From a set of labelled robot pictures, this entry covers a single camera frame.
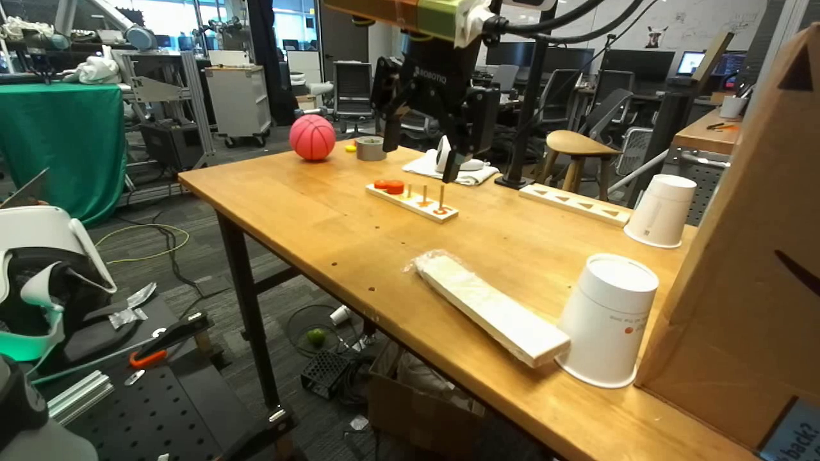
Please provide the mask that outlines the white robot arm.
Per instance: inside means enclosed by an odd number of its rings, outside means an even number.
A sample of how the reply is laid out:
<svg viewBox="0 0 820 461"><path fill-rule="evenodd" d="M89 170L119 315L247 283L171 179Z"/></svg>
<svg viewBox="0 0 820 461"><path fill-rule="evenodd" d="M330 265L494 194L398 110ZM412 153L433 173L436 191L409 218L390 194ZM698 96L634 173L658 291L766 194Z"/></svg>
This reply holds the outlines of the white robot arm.
<svg viewBox="0 0 820 461"><path fill-rule="evenodd" d="M481 91L481 83L471 82L481 45L498 45L502 35L532 37L531 68L538 68L550 44L599 37L622 24L643 1L631 0L593 31L558 35L558 27L599 9L604 0L582 0L566 12L557 12L558 0L536 0L536 23L512 23L506 14L511 0L324 0L325 7L352 14L356 23L386 23L409 35L401 62L376 62L371 104L385 121L385 150L398 149L401 122L409 110L442 122L450 146L443 155L443 182L454 182L461 163L481 149L480 108L471 101Z"/></svg>

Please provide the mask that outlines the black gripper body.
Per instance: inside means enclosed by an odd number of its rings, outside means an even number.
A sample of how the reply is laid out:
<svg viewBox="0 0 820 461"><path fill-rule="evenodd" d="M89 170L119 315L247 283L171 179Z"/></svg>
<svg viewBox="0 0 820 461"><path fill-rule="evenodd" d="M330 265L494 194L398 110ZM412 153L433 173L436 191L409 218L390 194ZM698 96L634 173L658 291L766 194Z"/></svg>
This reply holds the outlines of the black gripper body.
<svg viewBox="0 0 820 461"><path fill-rule="evenodd" d="M426 37L412 41L398 68L385 112L385 150L401 144L401 126L409 110L431 115L442 133L450 140L445 182L459 176L461 163L480 150L484 128L484 101L489 91L471 82L480 44L466 48L450 41Z"/></svg>

